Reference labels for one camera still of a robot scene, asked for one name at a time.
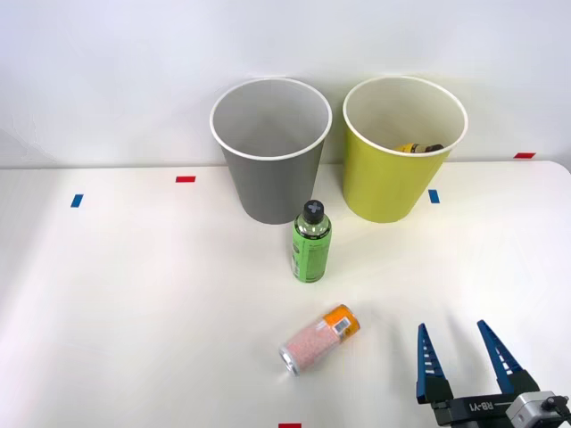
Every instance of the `yellow bin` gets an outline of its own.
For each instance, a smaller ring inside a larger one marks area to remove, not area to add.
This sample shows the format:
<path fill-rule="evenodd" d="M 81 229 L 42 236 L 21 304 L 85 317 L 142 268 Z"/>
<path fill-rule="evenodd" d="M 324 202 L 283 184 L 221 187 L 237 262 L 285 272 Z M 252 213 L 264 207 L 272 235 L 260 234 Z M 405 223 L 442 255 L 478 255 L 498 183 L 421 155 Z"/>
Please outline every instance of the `yellow bin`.
<path fill-rule="evenodd" d="M 357 215 L 377 223 L 405 217 L 468 130 L 468 116 L 453 94 L 422 78 L 372 78 L 345 97 L 349 128 L 343 196 Z M 434 145 L 407 153 L 405 144 Z"/>

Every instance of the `white rim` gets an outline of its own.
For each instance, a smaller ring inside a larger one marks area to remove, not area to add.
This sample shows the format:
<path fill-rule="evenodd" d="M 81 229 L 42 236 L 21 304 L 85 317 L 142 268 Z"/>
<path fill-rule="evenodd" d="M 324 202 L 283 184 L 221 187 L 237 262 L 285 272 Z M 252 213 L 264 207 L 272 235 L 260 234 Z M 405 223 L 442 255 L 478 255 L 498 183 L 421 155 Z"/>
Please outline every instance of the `white rim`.
<path fill-rule="evenodd" d="M 296 85 L 300 85 L 303 87 L 306 87 L 308 89 L 310 89 L 311 91 L 313 91 L 315 94 L 318 95 L 319 98 L 321 98 L 321 101 L 323 101 L 323 103 L 326 105 L 327 107 L 327 126 L 325 128 L 325 131 L 323 131 L 323 134 L 321 134 L 321 136 L 319 136 L 319 138 L 317 140 L 315 140 L 313 143 L 311 143 L 310 145 L 308 145 L 307 147 L 305 147 L 304 149 L 301 149 L 298 152 L 293 152 L 293 153 L 288 153 L 288 154 L 284 154 L 282 156 L 254 156 L 252 154 L 248 154 L 248 153 L 243 153 L 243 152 L 239 152 L 238 150 L 230 147 L 229 145 L 227 145 L 226 143 L 224 143 L 224 141 L 222 141 L 222 138 L 219 137 L 218 133 L 216 132 L 216 129 L 214 129 L 214 113 L 216 112 L 216 109 L 218 108 L 219 104 L 222 102 L 222 100 L 231 92 L 236 91 L 238 88 L 242 87 L 242 86 L 247 86 L 250 85 L 252 83 L 256 83 L 256 82 L 261 82 L 263 80 L 275 80 L 275 81 L 283 81 L 283 82 L 290 82 L 290 83 L 295 83 Z M 309 86 L 306 83 L 300 82 L 299 80 L 294 80 L 292 78 L 256 78 L 255 80 L 248 80 L 247 82 L 241 83 L 240 85 L 236 85 L 234 87 L 231 87 L 230 89 L 228 89 L 228 91 L 226 91 L 219 99 L 218 101 L 214 104 L 214 107 L 212 107 L 211 110 L 211 119 L 210 119 L 210 123 L 211 123 L 211 132 L 214 135 L 214 138 L 216 138 L 216 141 L 218 141 L 218 143 L 224 147 L 226 150 L 228 150 L 229 152 L 232 152 L 233 154 L 236 154 L 238 156 L 241 156 L 243 158 L 247 158 L 247 159 L 253 159 L 255 161 L 282 161 L 284 159 L 290 159 L 290 158 L 294 158 L 296 156 L 299 156 L 301 154 L 304 154 L 308 151 L 310 151 L 311 149 L 317 147 L 326 137 L 326 135 L 329 133 L 329 129 L 331 129 L 331 123 L 333 122 L 333 113 L 331 112 L 331 106 L 329 105 L 329 102 L 327 101 L 326 97 L 323 96 L 323 94 L 321 94 L 315 87 L 313 86 Z"/>
<path fill-rule="evenodd" d="M 441 150 L 437 150 L 436 152 L 405 153 L 405 152 L 397 152 L 395 150 L 387 149 L 386 147 L 383 147 L 382 145 L 379 145 L 379 144 L 375 144 L 372 141 L 370 141 L 369 139 L 365 138 L 365 136 L 363 136 L 357 129 L 355 129 L 355 127 L 353 126 L 353 124 L 349 120 L 349 116 L 347 114 L 347 103 L 349 102 L 349 98 L 351 98 L 351 95 L 353 95 L 353 93 L 355 91 L 357 91 L 360 87 L 365 86 L 371 82 L 375 82 L 377 80 L 383 80 L 383 79 L 388 79 L 388 78 L 405 78 L 408 80 L 416 80 L 418 82 L 426 83 L 427 85 L 433 86 L 436 89 L 439 89 L 442 92 L 444 92 L 445 94 L 447 94 L 452 99 L 452 101 L 454 101 L 456 103 L 456 105 L 458 105 L 458 107 L 460 108 L 460 111 L 462 111 L 462 116 L 464 117 L 464 129 L 462 130 L 462 133 L 460 134 L 458 139 L 454 143 L 450 144 L 449 146 L 444 147 Z M 345 101 L 343 102 L 343 117 L 345 119 L 345 123 L 347 124 L 349 129 L 352 131 L 352 133 L 355 134 L 362 141 L 364 141 L 365 143 L 370 145 L 371 147 L 378 149 L 381 152 L 387 152 L 390 154 L 396 154 L 397 156 L 410 157 L 410 158 L 427 158 L 429 156 L 438 156 L 439 154 L 449 152 L 450 150 L 452 150 L 454 148 L 454 146 L 456 146 L 456 144 L 458 144 L 458 142 L 462 138 L 464 138 L 464 135 L 468 131 L 468 115 L 466 114 L 466 109 L 464 109 L 464 106 L 462 105 L 462 103 L 459 101 L 458 98 L 456 98 L 456 96 L 453 93 L 444 89 L 440 85 L 436 85 L 435 83 L 433 83 L 429 80 L 424 80 L 423 78 L 414 78 L 412 76 L 382 76 L 380 78 L 370 78 L 369 80 L 365 80 L 364 82 L 359 83 L 356 87 L 354 87 L 351 91 L 349 91 L 349 94 L 347 94 L 347 96 L 345 96 Z"/>

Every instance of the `black cap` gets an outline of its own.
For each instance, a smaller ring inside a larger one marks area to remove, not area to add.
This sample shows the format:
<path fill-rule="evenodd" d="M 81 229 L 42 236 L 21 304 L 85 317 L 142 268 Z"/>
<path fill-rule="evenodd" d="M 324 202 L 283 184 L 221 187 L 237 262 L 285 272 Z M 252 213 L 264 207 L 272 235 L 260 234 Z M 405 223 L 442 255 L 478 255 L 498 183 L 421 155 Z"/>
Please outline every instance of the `black cap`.
<path fill-rule="evenodd" d="M 307 201 L 305 205 L 303 205 L 303 218 L 312 225 L 317 225 L 323 219 L 324 215 L 325 207 L 316 199 Z"/>
<path fill-rule="evenodd" d="M 442 144 L 429 145 L 426 148 L 425 153 L 436 152 L 437 150 L 442 150 L 443 148 L 444 146 Z"/>

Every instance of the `white wall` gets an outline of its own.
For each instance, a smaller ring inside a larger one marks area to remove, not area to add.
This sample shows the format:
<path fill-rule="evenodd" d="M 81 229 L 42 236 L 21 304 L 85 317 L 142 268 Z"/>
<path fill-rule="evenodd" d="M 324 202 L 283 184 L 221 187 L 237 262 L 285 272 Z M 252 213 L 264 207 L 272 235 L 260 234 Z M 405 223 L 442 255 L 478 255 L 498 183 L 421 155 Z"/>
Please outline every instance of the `white wall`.
<path fill-rule="evenodd" d="M 0 167 L 218 164 L 208 115 L 254 76 L 304 80 L 336 110 L 378 74 L 466 105 L 456 159 L 537 152 L 571 166 L 568 0 L 4 0 Z"/>

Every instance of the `trash bin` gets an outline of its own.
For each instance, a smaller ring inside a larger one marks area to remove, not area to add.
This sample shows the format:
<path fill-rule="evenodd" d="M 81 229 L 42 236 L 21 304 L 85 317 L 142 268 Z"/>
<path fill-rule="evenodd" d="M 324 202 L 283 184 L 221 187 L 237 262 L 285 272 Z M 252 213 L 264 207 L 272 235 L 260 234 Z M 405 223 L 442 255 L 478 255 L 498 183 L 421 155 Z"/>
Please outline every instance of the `trash bin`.
<path fill-rule="evenodd" d="M 345 97 L 347 142 L 343 197 L 359 216 L 377 223 L 405 217 L 468 129 L 461 102 L 422 78 L 372 78 Z M 405 144 L 441 144 L 408 153 Z"/>
<path fill-rule="evenodd" d="M 246 82 L 214 104 L 211 132 L 250 217 L 283 224 L 302 211 L 331 122 L 326 98 L 290 78 Z"/>

